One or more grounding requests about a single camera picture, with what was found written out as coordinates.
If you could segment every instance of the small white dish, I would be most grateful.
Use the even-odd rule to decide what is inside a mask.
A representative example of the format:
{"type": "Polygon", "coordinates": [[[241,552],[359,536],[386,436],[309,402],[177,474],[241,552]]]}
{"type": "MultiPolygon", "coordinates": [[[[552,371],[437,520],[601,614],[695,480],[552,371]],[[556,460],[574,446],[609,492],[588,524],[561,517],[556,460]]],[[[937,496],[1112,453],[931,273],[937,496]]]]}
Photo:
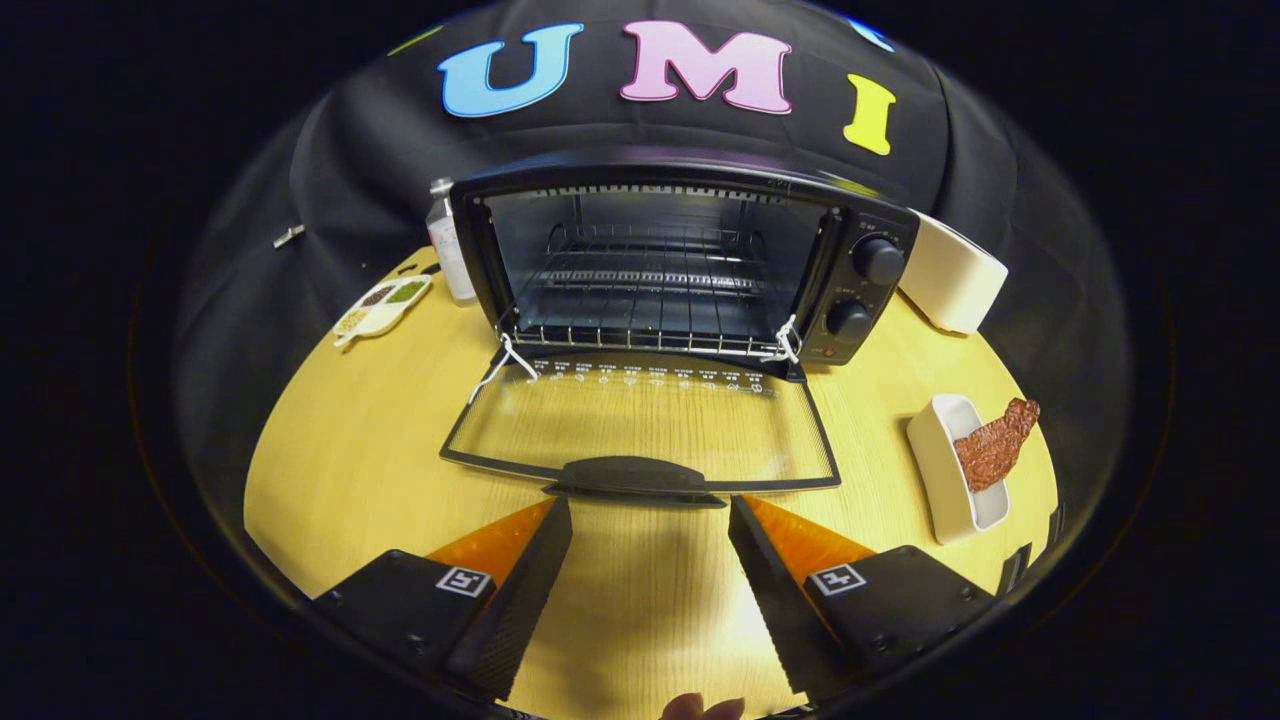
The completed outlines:
{"type": "Polygon", "coordinates": [[[1005,480],[969,491],[955,441],[983,425],[978,409],[963,395],[934,395],[906,425],[933,515],[933,537],[942,544],[987,532],[1009,516],[1005,480]]]}
{"type": "Polygon", "coordinates": [[[399,322],[404,311],[417,304],[430,287],[430,275],[410,275],[407,278],[381,282],[369,288],[369,292],[362,295],[360,300],[357,300],[356,304],[343,313],[342,318],[334,323],[333,334],[338,336],[338,340],[333,343],[334,347],[342,347],[357,337],[375,337],[392,329],[396,327],[396,323],[399,322]],[[415,282],[420,282],[422,286],[419,287],[412,296],[390,302],[390,299],[396,296],[401,287],[415,282]],[[387,288],[387,292],[378,300],[378,302],[365,307],[365,299],[383,288],[387,288]],[[342,328],[343,320],[346,320],[352,313],[364,313],[365,315],[358,323],[356,323],[355,327],[344,333],[339,328],[342,328]]]}

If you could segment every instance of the hand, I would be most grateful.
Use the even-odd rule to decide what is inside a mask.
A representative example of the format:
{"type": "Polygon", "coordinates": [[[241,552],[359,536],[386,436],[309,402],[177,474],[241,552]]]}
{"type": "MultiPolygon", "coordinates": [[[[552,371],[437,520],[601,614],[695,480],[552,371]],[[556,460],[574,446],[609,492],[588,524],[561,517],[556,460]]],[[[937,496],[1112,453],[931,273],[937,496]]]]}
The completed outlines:
{"type": "Polygon", "coordinates": [[[703,693],[685,693],[667,703],[660,720],[741,720],[745,711],[746,703],[737,698],[717,702],[704,712],[703,693]]]}

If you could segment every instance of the meat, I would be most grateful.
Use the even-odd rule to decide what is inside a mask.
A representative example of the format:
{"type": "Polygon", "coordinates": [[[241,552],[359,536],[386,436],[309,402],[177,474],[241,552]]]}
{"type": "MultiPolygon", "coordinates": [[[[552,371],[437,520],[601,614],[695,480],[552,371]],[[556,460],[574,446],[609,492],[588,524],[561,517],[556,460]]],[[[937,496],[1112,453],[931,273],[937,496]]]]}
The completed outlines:
{"type": "Polygon", "coordinates": [[[1039,404],[1015,397],[1009,401],[1004,416],[955,442],[970,492],[982,492],[1009,475],[1038,419],[1039,404]]]}

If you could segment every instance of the pink letter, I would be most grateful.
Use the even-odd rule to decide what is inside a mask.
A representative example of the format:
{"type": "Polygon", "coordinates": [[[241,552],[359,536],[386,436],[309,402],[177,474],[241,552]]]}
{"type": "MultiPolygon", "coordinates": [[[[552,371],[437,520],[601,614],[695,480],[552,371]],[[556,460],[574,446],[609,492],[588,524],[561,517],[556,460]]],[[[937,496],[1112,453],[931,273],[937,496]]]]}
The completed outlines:
{"type": "Polygon", "coordinates": [[[625,28],[636,36],[636,77],[622,87],[627,100],[671,100],[680,88],[667,82],[667,65],[685,87],[707,100],[733,73],[724,101],[736,108],[785,115],[791,102],[782,96],[782,58],[791,46],[754,32],[740,32],[712,53],[682,23],[640,20],[625,28]]]}

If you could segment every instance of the yellow table surface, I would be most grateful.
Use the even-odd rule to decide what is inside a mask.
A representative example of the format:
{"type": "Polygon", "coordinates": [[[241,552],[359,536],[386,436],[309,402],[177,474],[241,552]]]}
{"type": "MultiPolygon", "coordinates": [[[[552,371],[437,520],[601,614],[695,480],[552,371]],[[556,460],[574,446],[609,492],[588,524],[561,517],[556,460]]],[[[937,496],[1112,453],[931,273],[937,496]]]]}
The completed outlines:
{"type": "MultiPolygon", "coordinates": [[[[434,261],[425,247],[399,266],[434,261]]],[[[389,333],[334,340],[278,400],[244,489],[246,530],[303,593],[387,550],[426,555],[547,498],[544,480],[438,455],[498,350],[483,310],[456,306],[443,274],[389,333]]],[[[945,547],[933,538],[908,420],[938,393],[968,396],[983,421],[1023,397],[980,336],[940,332],[899,295],[852,361],[806,370],[844,482],[767,500],[876,551],[914,544],[992,593],[1006,557],[1044,550],[1057,491],[1039,427],[1006,480],[1009,518],[945,547]]],[[[708,705],[745,697],[748,717],[806,701],[787,687],[727,510],[575,500],[571,511],[573,541],[507,705],[553,720],[652,720],[682,692],[708,705]]]]}

